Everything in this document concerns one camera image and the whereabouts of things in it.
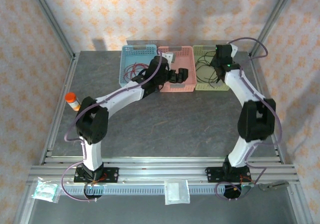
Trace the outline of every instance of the small container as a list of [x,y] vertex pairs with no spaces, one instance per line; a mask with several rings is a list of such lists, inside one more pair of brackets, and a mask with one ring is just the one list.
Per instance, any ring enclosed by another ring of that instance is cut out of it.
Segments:
[[74,111],[77,111],[77,112],[79,111],[80,103],[77,101],[77,97],[75,93],[71,93],[71,92],[67,93],[64,99]]

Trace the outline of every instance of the gray table surface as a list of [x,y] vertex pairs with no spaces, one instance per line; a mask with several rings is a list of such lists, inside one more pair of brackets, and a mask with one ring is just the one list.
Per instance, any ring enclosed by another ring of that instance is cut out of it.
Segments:
[[[70,91],[79,100],[97,98],[120,88],[120,51],[82,51]],[[246,52],[239,62],[256,84]],[[229,91],[154,93],[114,114],[102,141],[104,157],[225,157],[238,139],[241,106]],[[65,106],[53,156],[81,156],[78,143],[66,143],[64,134],[76,113]],[[254,157],[274,157],[273,147],[261,146]]]
[[258,187],[241,200],[191,195],[190,204],[165,206],[164,196],[104,196],[97,203],[61,196],[59,203],[35,201],[29,224],[295,224],[286,189]]

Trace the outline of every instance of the patterned wallpaper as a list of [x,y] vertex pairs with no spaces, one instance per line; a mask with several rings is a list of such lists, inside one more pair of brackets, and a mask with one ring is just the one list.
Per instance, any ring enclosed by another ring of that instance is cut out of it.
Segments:
[[314,223],[320,223],[320,2],[290,0],[260,60],[283,127],[282,149],[293,162]]
[[0,223],[38,164],[69,63],[35,0],[0,0]]
[[[190,45],[239,35],[258,37],[277,0],[46,1],[74,52],[79,52],[120,50],[127,40]],[[253,44],[239,45],[248,50]]]

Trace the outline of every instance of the purple cable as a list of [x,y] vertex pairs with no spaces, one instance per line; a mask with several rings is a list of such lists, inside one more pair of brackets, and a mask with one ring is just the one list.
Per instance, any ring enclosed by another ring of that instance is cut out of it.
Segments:
[[138,88],[138,87],[144,85],[145,83],[149,82],[149,81],[156,75],[156,73],[157,73],[157,72],[159,71],[159,69],[160,69],[161,62],[162,62],[162,52],[161,52],[160,50],[159,50],[159,55],[160,55],[159,64],[158,64],[158,66],[156,67],[154,73],[153,73],[149,78],[147,78],[145,81],[143,81],[142,83],[139,83],[139,84],[137,84],[137,85],[135,85],[135,86],[132,86],[132,87],[129,87],[129,88],[126,88],[126,89],[121,89],[121,90],[119,90],[118,92],[115,92],[114,94],[112,94],[112,95],[110,95],[109,97],[107,97],[105,100],[103,100],[103,101],[101,101],[101,102],[99,102],[99,103],[95,103],[95,104],[87,107],[87,108],[84,109],[81,113],[79,113],[79,115],[77,115],[76,118],[71,122],[71,124],[70,124],[67,132],[66,132],[65,135],[64,135],[64,140],[65,140],[66,142],[73,142],[73,141],[80,141],[80,142],[81,142],[82,152],[83,152],[83,161],[80,161],[80,162],[77,162],[77,163],[72,164],[72,165],[69,166],[69,167],[64,171],[64,173],[62,174],[62,177],[61,177],[61,188],[62,188],[62,190],[64,191],[64,193],[65,193],[68,197],[70,197],[70,198],[72,198],[72,199],[74,199],[74,200],[77,200],[77,201],[81,201],[81,202],[91,202],[91,201],[93,201],[93,200],[85,200],[85,199],[76,198],[76,197],[70,195],[70,194],[66,191],[66,189],[64,188],[64,177],[65,177],[67,171],[70,170],[70,169],[73,168],[73,167],[78,166],[79,164],[83,163],[83,162],[87,159],[87,152],[86,152],[86,147],[85,147],[85,142],[84,142],[84,140],[82,140],[81,138],[73,138],[73,139],[69,139],[69,138],[68,138],[68,135],[69,135],[71,129],[76,125],[77,121],[80,119],[80,117],[82,117],[83,114],[85,114],[85,112],[88,112],[90,109],[92,109],[92,108],[94,108],[94,107],[97,107],[97,106],[99,106],[99,105],[101,105],[101,104],[103,104],[103,103],[108,102],[110,99],[112,99],[113,97],[117,96],[118,94],[120,94],[120,93],[122,93],[122,92],[129,91],[129,90],[134,89],[134,88]]
[[[230,42],[228,42],[228,43],[233,43],[233,42],[238,41],[238,40],[241,40],[241,39],[251,39],[251,40],[254,40],[254,41],[256,41],[257,43],[259,43],[259,44],[262,46],[262,48],[265,50],[265,55],[261,55],[261,56],[257,56],[257,57],[252,57],[252,58],[250,58],[249,60],[253,60],[253,59],[256,59],[256,58],[263,58],[263,57],[267,57],[267,56],[268,56],[269,52],[268,52],[267,48],[266,48],[259,40],[255,39],[255,38],[251,38],[251,37],[237,38],[237,39],[232,40],[232,41],[230,41]],[[250,87],[250,85],[249,85],[249,84],[246,82],[246,80],[243,78],[243,76],[242,76],[242,71],[243,71],[243,69],[242,69],[242,67],[241,67],[240,70],[239,70],[239,75],[240,75],[241,80],[243,81],[243,83],[245,84],[245,86],[250,90],[250,92],[251,92],[259,101],[261,101],[261,103],[262,103],[264,106],[266,106],[266,107],[270,110],[270,112],[274,115],[274,118],[275,118],[275,120],[276,120],[276,122],[277,122],[277,124],[278,124],[278,128],[279,128],[279,138],[278,138],[278,140],[276,141],[276,143],[255,143],[255,144],[248,150],[248,152],[246,153],[246,155],[245,155],[245,157],[244,157],[244,162],[245,162],[245,164],[246,164],[249,168],[262,169],[261,173],[258,175],[257,179],[256,179],[255,182],[254,182],[254,185],[256,185],[257,182],[259,181],[259,179],[261,178],[261,176],[262,176],[262,175],[265,173],[265,171],[267,170],[267,167],[255,167],[255,166],[252,166],[252,165],[250,165],[250,164],[248,163],[248,158],[249,158],[251,152],[252,152],[258,145],[268,145],[268,146],[278,145],[278,144],[281,142],[281,139],[282,139],[282,126],[281,126],[280,119],[279,119],[278,115],[276,114],[276,112],[272,109],[272,107],[271,107],[269,104],[267,104],[262,98],[260,98],[260,97],[254,92],[254,90]],[[231,185],[232,187],[237,188],[237,190],[238,190],[239,192],[241,192],[241,191],[239,190],[239,188],[238,188],[236,185],[234,185],[234,184],[232,184],[232,183],[229,183],[229,182],[220,182],[220,183],[217,183],[216,186],[214,187],[214,192],[216,193],[216,196],[217,196],[218,198],[220,198],[221,200],[224,200],[224,201],[231,201],[231,200],[232,200],[232,201],[237,201],[238,199],[242,199],[242,198],[246,197],[246,196],[248,195],[248,193],[251,191],[251,189],[250,189],[246,194],[244,194],[242,197],[239,197],[239,198],[235,198],[235,199],[225,199],[225,198],[223,198],[223,197],[221,197],[221,196],[218,195],[218,186],[219,186],[220,184]]]

